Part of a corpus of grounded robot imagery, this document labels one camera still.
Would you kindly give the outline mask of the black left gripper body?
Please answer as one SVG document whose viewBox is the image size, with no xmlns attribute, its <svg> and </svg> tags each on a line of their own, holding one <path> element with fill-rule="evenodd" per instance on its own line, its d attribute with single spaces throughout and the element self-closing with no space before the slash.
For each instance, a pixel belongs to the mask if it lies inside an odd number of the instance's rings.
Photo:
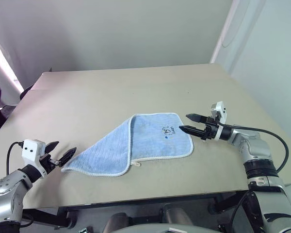
<svg viewBox="0 0 291 233">
<path fill-rule="evenodd" d="M 45 154 L 39 159 L 41 166 L 46 171 L 46 174 L 50 174 L 56 166 L 60 166 L 61 162 L 58 160 L 53 160 L 50 154 Z"/>
</svg>

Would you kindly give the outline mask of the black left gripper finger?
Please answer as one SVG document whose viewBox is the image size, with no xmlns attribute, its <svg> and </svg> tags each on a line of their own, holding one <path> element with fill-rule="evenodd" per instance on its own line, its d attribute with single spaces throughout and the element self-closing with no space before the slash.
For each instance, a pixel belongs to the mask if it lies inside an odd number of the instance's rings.
<svg viewBox="0 0 291 233">
<path fill-rule="evenodd" d="M 49 154 L 52 150 L 54 150 L 56 148 L 56 146 L 58 144 L 59 144 L 59 141 L 54 141 L 54 142 L 48 143 L 45 147 L 45 153 Z"/>
<path fill-rule="evenodd" d="M 60 159 L 59 159 L 59 167 L 63 167 L 75 154 L 76 147 L 69 149 Z"/>
</svg>

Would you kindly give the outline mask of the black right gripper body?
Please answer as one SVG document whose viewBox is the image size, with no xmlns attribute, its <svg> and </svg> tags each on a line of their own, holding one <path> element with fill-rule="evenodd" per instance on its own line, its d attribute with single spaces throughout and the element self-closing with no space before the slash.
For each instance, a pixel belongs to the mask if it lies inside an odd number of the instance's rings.
<svg viewBox="0 0 291 233">
<path fill-rule="evenodd" d="M 212 117 L 206 117 L 205 119 L 205 129 L 203 132 L 202 140 L 214 139 L 219 129 L 219 125 Z"/>
</svg>

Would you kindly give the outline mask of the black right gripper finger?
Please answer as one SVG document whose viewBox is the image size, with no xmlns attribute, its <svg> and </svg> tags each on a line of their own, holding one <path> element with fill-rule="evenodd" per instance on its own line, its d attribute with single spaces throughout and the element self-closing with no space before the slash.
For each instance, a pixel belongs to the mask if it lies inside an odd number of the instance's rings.
<svg viewBox="0 0 291 233">
<path fill-rule="evenodd" d="M 206 123 L 208 117 L 202 116 L 198 114 L 187 114 L 186 117 L 190 119 L 191 121 L 197 122 L 197 123 Z"/>
<path fill-rule="evenodd" d="M 203 138 L 205 133 L 203 130 L 197 129 L 193 126 L 189 126 L 189 125 L 183 125 L 183 126 L 179 126 L 179 128 L 186 134 L 189 135 L 193 135 L 199 138 Z"/>
</svg>

